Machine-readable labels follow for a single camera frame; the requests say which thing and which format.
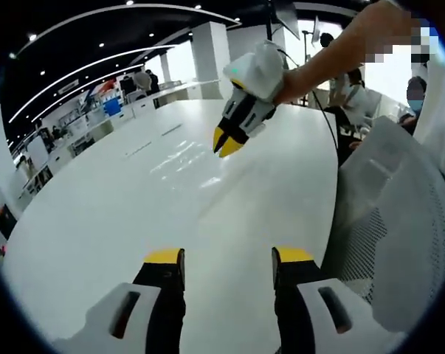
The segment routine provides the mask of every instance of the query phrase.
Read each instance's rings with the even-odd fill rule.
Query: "mesh chair back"
[[[445,180],[427,152],[386,117],[339,169],[322,269],[408,331],[445,278]]]

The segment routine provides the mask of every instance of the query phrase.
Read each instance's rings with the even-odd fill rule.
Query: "white pillar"
[[[208,22],[193,29],[193,57],[198,81],[220,80],[218,85],[202,86],[205,99],[228,98],[232,84],[222,74],[230,63],[229,41],[225,25]]]
[[[2,122],[0,105],[0,189],[4,195],[9,210],[19,219],[22,215],[21,207],[18,205],[18,188],[15,183],[15,165],[7,147],[6,133]]]
[[[163,80],[166,83],[171,81],[170,76],[170,66],[168,65],[168,56],[167,54],[160,55],[160,59],[162,61],[162,70],[163,70]]]

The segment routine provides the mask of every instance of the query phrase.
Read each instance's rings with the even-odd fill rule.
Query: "black cable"
[[[298,65],[298,64],[293,60],[293,58],[291,58],[291,57],[290,57],[284,50],[282,50],[282,49],[278,49],[278,51],[279,51],[280,53],[283,53],[287,58],[289,58],[289,59],[293,62],[293,64],[294,64],[296,67],[299,68],[299,65]],[[335,150],[339,150],[339,146],[337,145],[337,140],[335,139],[334,131],[332,130],[331,123],[328,121],[327,116],[325,115],[324,108],[322,108],[322,106],[320,105],[319,99],[317,98],[317,95],[316,95],[316,93],[314,92],[314,90],[311,91],[311,92],[312,92],[312,94],[314,95],[314,99],[316,100],[316,103],[317,103],[317,105],[319,106],[320,111],[322,112],[325,121],[327,122],[328,129],[331,131],[332,139],[333,139],[333,141],[334,141],[334,145],[335,145]]]

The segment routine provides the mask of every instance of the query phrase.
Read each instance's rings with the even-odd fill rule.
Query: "office desk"
[[[218,80],[211,80],[211,81],[203,81],[203,82],[198,82],[198,81],[193,81],[193,82],[189,82],[189,83],[184,83],[182,85],[178,85],[175,87],[171,87],[171,88],[167,88],[165,90],[161,90],[155,94],[151,94],[150,96],[147,97],[143,97],[140,100],[134,101],[132,103],[134,109],[138,109],[143,103],[148,103],[151,105],[151,107],[153,107],[153,100],[157,100],[157,99],[163,99],[166,97],[172,97],[174,94],[182,94],[183,91],[186,91],[186,94],[180,96],[182,97],[181,99],[184,100],[188,100],[191,98],[196,98],[197,94],[192,94],[191,90],[198,88],[199,86],[203,86],[203,85],[207,85],[207,84],[211,84],[211,83],[217,83]],[[161,105],[165,105],[167,104],[167,102],[161,102]]]
[[[221,100],[178,101],[73,159],[10,237],[4,273],[43,334],[68,338],[145,255],[186,249],[181,353],[274,353],[271,247],[322,262],[337,155],[320,111],[282,105],[237,153],[212,153]],[[333,117],[331,124],[335,131]]]
[[[93,132],[97,132],[101,127],[106,125],[106,131],[109,129],[114,130],[120,128],[122,125],[129,122],[130,119],[141,117],[143,115],[152,114],[155,111],[153,106],[153,100],[164,98],[166,96],[170,96],[172,94],[177,94],[182,91],[188,91],[187,96],[191,96],[189,90],[196,89],[199,86],[208,84],[208,83],[216,83],[218,80],[204,81],[204,82],[190,82],[185,83],[183,85],[179,85],[172,88],[167,88],[150,96],[144,97],[141,100],[137,100],[128,105],[124,105],[122,107],[122,112],[120,114],[115,114],[112,117],[106,117],[104,120],[98,122],[97,124],[93,124],[89,127],[87,131],[84,131],[79,134],[75,134],[70,138],[64,140],[59,144],[49,155],[49,161],[43,164],[40,168],[38,168],[38,172],[24,185],[22,186],[22,194],[25,193],[25,189],[27,185],[31,183],[34,178],[45,168],[50,167],[51,172],[55,175],[61,168],[63,168],[72,158],[71,151],[69,148],[73,145],[77,140],[83,138],[87,134],[94,135]],[[105,133],[97,133],[97,135],[102,136],[106,135]]]

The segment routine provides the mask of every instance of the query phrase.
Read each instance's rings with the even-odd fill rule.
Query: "face mask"
[[[424,101],[423,100],[410,100],[410,101],[407,101],[407,103],[409,103],[409,107],[411,107],[411,109],[414,112],[417,112],[422,109],[422,104],[424,103]]]

